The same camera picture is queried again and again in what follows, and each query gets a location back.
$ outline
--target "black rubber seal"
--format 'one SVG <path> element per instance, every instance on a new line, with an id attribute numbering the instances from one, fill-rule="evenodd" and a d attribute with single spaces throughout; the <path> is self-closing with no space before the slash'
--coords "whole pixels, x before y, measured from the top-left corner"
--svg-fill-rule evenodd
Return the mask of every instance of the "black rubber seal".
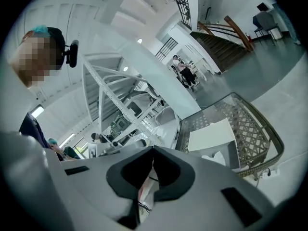
<path id="1" fill-rule="evenodd" d="M 87 166 L 80 166 L 80 167 L 65 169 L 65 172 L 67 175 L 74 175 L 87 170 L 89 170 Z"/>
<path id="2" fill-rule="evenodd" d="M 191 165 L 155 146 L 112 165 L 106 180 L 119 197 L 137 200 L 138 191 L 154 167 L 160 190 L 154 201 L 174 200 L 183 196 L 192 186 L 195 171 Z"/>

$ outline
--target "wooden handrail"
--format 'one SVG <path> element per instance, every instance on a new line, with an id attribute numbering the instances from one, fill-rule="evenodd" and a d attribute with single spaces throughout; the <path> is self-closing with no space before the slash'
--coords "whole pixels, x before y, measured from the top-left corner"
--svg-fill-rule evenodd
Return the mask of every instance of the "wooden handrail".
<path id="1" fill-rule="evenodd" d="M 208 29 L 205 25 L 203 25 L 200 21 L 198 21 L 198 25 L 199 25 L 204 31 L 206 31 L 209 35 L 214 36 L 214 33 L 212 33 L 211 30 Z"/>
<path id="2" fill-rule="evenodd" d="M 209 26 L 225 26 L 225 27 L 231 27 L 232 26 L 229 26 L 229 25 L 223 25 L 223 24 L 206 24 L 206 26 L 209 25 Z"/>
<path id="3" fill-rule="evenodd" d="M 228 31 L 228 32 L 235 33 L 235 31 L 234 31 L 234 30 L 229 30 L 229 29 L 226 29 L 226 28 L 215 27 L 215 26 L 208 26 L 208 25 L 206 25 L 206 27 L 207 27 L 207 28 L 214 28 L 214 29 L 225 30 L 225 31 Z"/>
<path id="4" fill-rule="evenodd" d="M 218 30 L 213 30 L 211 29 L 212 32 L 218 32 L 218 33 L 223 33 L 223 34 L 227 34 L 227 35 L 230 35 L 230 36 L 233 36 L 235 38 L 238 38 L 238 39 L 241 39 L 239 36 L 237 35 L 234 35 L 234 34 L 231 34 L 231 33 L 227 33 L 227 32 L 222 32 L 222 31 L 218 31 Z"/>
<path id="5" fill-rule="evenodd" d="M 254 48 L 252 47 L 252 45 L 249 43 L 247 37 L 245 36 L 245 34 L 242 32 L 242 30 L 237 26 L 237 24 L 229 17 L 226 16 L 224 18 L 224 20 L 230 25 L 230 27 L 233 28 L 233 30 L 236 32 L 236 34 L 240 37 L 240 39 L 242 40 L 242 42 L 244 43 L 244 46 L 246 47 L 246 49 L 248 51 L 253 51 Z"/>

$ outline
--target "stair railing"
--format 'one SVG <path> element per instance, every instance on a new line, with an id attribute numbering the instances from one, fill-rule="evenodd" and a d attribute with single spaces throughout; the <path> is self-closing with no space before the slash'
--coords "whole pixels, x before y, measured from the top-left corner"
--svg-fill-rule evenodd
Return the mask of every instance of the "stair railing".
<path id="1" fill-rule="evenodd" d="M 213 32 L 219 32 L 219 33 L 223 33 L 223 34 L 238 38 L 243 42 L 243 45 L 245 46 L 245 48 L 248 51 L 252 52 L 254 48 L 252 47 L 251 43 L 248 41 L 248 38 L 246 37 L 246 35 L 237 26 L 237 24 L 229 16 L 226 16 L 224 20 L 228 23 L 228 25 L 202 24 L 201 22 L 198 22 L 198 28 L 203 29 L 209 35 L 212 35 L 212 36 L 214 36 Z"/>

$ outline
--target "gray machine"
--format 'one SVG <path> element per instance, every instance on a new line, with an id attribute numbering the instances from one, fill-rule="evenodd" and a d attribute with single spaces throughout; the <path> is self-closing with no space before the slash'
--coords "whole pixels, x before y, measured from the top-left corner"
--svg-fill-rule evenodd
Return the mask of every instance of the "gray machine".
<path id="1" fill-rule="evenodd" d="M 159 147 L 59 162 L 31 137 L 0 134 L 1 170 L 17 201 L 43 228 L 97 230 L 259 230 L 273 210 L 230 169 Z M 154 168 L 159 190 L 142 224 L 138 190 Z"/>

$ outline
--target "black cable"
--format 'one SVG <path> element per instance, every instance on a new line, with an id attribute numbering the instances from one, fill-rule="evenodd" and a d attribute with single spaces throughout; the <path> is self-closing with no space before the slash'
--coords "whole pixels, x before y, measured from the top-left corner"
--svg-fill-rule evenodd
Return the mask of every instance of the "black cable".
<path id="1" fill-rule="evenodd" d="M 149 178 L 158 182 L 158 179 L 155 179 L 155 178 L 153 178 L 151 176 L 149 176 Z"/>
<path id="2" fill-rule="evenodd" d="M 140 203 L 139 201 L 138 201 L 138 205 L 139 205 L 140 207 L 142 207 L 143 209 L 145 209 L 148 213 L 150 213 L 151 209 L 149 209 L 148 206 L 146 206 L 146 205 Z"/>

